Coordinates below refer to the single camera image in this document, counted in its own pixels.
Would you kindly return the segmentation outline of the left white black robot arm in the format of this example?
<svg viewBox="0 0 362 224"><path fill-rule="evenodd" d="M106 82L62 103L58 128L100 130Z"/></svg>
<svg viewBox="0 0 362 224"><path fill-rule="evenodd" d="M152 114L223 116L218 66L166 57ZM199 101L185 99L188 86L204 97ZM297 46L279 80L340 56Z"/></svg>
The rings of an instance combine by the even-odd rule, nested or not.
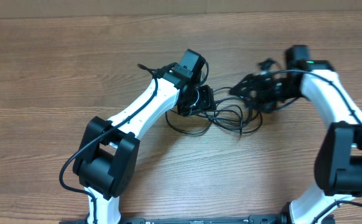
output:
<svg viewBox="0 0 362 224"><path fill-rule="evenodd" d="M213 90L201 78L183 78L174 65L150 70L152 81L126 109L86 126L72 171L88 196L85 223L119 223L119 197L135 171L143 135L166 112L181 116L213 111Z"/></svg>

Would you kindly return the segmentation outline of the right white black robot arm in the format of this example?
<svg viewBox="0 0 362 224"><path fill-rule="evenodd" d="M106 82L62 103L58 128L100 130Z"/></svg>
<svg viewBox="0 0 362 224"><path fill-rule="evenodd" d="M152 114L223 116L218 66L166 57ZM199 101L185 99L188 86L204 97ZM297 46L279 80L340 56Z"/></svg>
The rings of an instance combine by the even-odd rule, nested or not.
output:
<svg viewBox="0 0 362 224"><path fill-rule="evenodd" d="M315 183L285 209L288 223L322 223L342 205L362 207L362 111L326 60L296 60L287 69L249 74L230 94L270 113L277 102L308 99L327 133L314 164Z"/></svg>

